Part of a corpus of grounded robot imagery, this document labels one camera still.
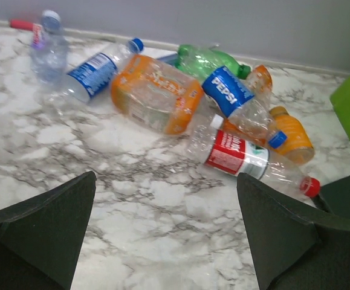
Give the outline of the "orange label bottle centre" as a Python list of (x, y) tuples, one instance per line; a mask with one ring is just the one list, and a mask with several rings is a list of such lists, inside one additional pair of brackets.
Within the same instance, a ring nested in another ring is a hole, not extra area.
[(122, 114), (166, 135), (183, 133), (204, 98), (197, 79), (140, 54), (114, 77), (110, 94)]

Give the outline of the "orange juice bottle right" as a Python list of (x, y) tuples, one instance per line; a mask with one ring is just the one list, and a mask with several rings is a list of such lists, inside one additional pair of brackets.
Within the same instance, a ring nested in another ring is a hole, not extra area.
[(314, 157), (315, 150), (301, 122), (291, 116), (283, 106), (270, 110), (277, 127), (286, 136), (286, 141), (275, 151), (298, 165), (304, 165)]

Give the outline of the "small clear bottle back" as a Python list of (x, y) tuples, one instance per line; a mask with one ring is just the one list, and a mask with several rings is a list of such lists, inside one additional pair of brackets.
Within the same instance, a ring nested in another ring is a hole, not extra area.
[(59, 14), (44, 10), (41, 27), (33, 33), (30, 51), (31, 70), (37, 79), (48, 85), (58, 84), (67, 66), (68, 51)]

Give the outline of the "blue label bottle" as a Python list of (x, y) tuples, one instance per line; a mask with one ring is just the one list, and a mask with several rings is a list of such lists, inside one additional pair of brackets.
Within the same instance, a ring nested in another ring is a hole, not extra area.
[(126, 64), (144, 50), (144, 43), (135, 37), (126, 42), (112, 43), (62, 76), (61, 86), (44, 96), (52, 106), (89, 103), (112, 82)]
[(202, 88), (225, 118), (246, 136), (263, 140), (273, 149), (286, 143), (287, 135), (277, 127), (265, 106), (226, 66), (215, 69)]

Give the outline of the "green sprite bottle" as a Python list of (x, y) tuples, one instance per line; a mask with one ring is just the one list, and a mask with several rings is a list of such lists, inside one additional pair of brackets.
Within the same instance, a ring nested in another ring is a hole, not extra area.
[(251, 72), (248, 65), (239, 64), (234, 57), (220, 50), (189, 44), (180, 45), (178, 49), (175, 67), (200, 82), (222, 66), (226, 66), (239, 79), (246, 79)]

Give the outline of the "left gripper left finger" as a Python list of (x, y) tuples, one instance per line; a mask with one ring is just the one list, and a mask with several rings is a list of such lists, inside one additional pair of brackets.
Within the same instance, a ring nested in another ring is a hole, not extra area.
[(0, 289), (70, 289), (95, 192), (89, 171), (0, 210)]

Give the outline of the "right black foam pad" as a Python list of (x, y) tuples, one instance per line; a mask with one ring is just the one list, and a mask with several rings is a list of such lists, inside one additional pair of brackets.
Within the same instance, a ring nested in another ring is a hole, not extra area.
[(350, 219), (350, 176), (322, 186), (312, 201), (325, 212)]

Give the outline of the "nongfu red label bottle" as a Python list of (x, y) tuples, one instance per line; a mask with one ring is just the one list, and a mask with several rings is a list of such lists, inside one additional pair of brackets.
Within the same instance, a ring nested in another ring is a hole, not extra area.
[(222, 130), (223, 122), (220, 115), (214, 114), (194, 126), (187, 144), (192, 159), (232, 176), (246, 173), (291, 197), (314, 198), (320, 193), (318, 179), (303, 173), (288, 158)]

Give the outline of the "orange label bottle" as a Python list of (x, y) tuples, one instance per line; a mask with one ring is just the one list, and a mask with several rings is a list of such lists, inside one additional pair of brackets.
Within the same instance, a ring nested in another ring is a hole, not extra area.
[(110, 94), (122, 114), (166, 135), (183, 133), (204, 98), (197, 79), (140, 54), (114, 77)]
[(269, 107), (273, 81), (267, 68), (263, 65), (255, 67), (245, 81), (247, 87), (255, 94), (256, 98), (262, 102), (265, 107)]

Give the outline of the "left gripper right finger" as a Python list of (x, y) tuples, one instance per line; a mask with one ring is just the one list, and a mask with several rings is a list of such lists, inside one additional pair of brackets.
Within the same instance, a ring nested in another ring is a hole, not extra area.
[(350, 289), (350, 219), (244, 173), (237, 193), (260, 289)]

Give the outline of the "orange label bottle back right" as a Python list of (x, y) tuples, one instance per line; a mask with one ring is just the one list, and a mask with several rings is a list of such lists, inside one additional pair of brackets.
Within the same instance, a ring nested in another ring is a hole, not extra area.
[(269, 107), (273, 81), (267, 68), (263, 65), (255, 67), (245, 81), (247, 87), (255, 94), (256, 98), (262, 102), (265, 107)]

